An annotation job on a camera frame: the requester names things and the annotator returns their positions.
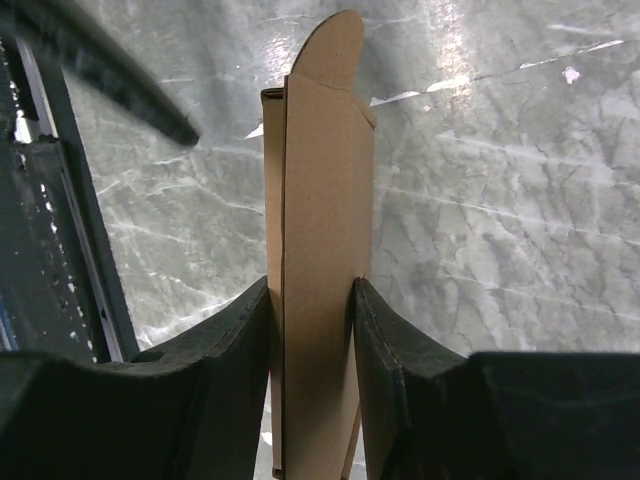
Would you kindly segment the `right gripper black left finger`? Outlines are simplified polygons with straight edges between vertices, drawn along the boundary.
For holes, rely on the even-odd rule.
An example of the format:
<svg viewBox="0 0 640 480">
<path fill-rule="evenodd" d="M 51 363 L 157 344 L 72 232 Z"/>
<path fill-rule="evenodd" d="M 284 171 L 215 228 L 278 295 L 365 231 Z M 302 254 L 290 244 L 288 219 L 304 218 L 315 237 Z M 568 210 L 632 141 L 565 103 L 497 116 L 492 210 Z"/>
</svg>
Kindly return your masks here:
<svg viewBox="0 0 640 480">
<path fill-rule="evenodd" d="M 269 363 L 258 281 L 226 308 L 130 361 L 1 357 L 5 479 L 249 479 Z"/>
</svg>

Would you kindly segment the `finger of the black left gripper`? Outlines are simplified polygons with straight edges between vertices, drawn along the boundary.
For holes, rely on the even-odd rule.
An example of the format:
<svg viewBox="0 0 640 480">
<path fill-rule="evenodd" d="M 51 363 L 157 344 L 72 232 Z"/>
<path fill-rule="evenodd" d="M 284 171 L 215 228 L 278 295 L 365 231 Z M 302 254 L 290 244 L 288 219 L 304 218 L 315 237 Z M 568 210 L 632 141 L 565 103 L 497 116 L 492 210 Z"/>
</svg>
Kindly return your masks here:
<svg viewBox="0 0 640 480">
<path fill-rule="evenodd" d="M 195 146 L 200 133 L 154 78 L 74 1 L 11 1 L 9 36 L 56 63 L 167 139 Z"/>
</svg>

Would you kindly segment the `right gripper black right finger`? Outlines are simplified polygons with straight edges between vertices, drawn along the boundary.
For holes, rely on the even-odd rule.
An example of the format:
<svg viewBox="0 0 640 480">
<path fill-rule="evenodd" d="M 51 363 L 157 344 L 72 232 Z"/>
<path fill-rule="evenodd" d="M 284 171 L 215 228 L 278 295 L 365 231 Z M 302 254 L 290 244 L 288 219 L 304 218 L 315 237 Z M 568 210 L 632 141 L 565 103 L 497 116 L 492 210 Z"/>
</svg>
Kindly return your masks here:
<svg viewBox="0 0 640 480">
<path fill-rule="evenodd" d="M 352 290 L 371 479 L 635 479 L 639 358 L 479 352 L 462 357 Z"/>
</svg>

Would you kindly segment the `brown cardboard box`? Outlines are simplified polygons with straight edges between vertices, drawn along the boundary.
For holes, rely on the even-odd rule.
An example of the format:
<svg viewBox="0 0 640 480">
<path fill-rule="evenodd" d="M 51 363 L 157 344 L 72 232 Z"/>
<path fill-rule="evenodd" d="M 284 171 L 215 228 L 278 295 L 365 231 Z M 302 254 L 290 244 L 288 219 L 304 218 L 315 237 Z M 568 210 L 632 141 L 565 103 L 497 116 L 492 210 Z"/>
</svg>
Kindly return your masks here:
<svg viewBox="0 0 640 480">
<path fill-rule="evenodd" d="M 371 269 L 372 109 L 355 93 L 361 15 L 336 13 L 263 107 L 273 474 L 346 479 L 360 429 L 353 282 Z"/>
</svg>

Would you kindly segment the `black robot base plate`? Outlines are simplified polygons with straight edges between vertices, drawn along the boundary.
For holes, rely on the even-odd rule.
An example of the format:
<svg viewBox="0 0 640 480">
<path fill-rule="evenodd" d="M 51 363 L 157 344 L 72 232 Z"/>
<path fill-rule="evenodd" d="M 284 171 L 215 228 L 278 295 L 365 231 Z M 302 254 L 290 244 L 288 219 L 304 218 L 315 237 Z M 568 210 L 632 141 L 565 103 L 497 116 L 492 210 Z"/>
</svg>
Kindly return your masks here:
<svg viewBox="0 0 640 480">
<path fill-rule="evenodd" d="M 139 347 L 65 79 L 81 38 L 62 2 L 1 5 L 1 348 L 123 362 Z"/>
</svg>

